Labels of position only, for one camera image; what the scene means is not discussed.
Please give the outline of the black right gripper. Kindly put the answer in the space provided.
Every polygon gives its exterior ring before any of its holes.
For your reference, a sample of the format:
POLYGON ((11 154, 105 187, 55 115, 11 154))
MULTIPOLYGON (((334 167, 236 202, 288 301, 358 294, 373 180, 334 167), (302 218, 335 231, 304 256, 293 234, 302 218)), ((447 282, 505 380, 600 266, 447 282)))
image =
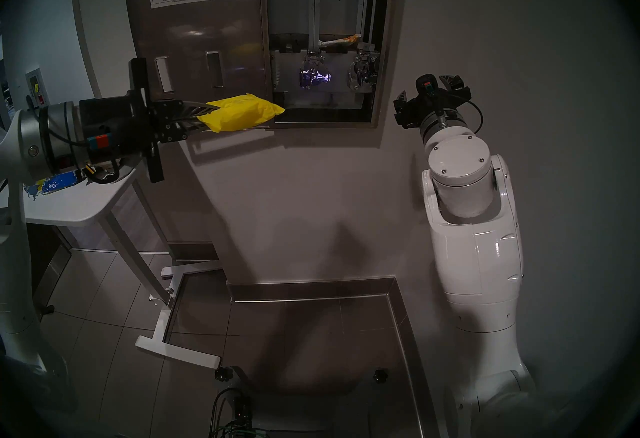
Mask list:
POLYGON ((465 87, 459 75, 440 75, 439 79, 445 89, 437 88, 431 96, 419 94, 408 99, 407 92, 403 90, 393 100, 394 117, 399 126, 405 129, 419 128, 425 121, 427 126, 431 126, 438 123, 440 117, 446 121, 464 121, 458 107, 471 103, 471 90, 465 87))

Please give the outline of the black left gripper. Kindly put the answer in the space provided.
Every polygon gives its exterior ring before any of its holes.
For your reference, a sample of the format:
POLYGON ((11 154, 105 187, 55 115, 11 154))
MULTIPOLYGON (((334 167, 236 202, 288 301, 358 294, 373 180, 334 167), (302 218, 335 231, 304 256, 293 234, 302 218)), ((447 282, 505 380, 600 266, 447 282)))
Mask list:
POLYGON ((115 183, 120 179, 118 160, 140 156, 146 161, 151 183, 165 179, 159 143, 183 141, 191 133, 210 129, 198 119, 220 107, 178 99, 151 101, 149 74, 145 58, 129 61, 130 89, 125 95, 79 102, 83 146, 89 163, 109 162, 113 171, 94 183, 115 183))

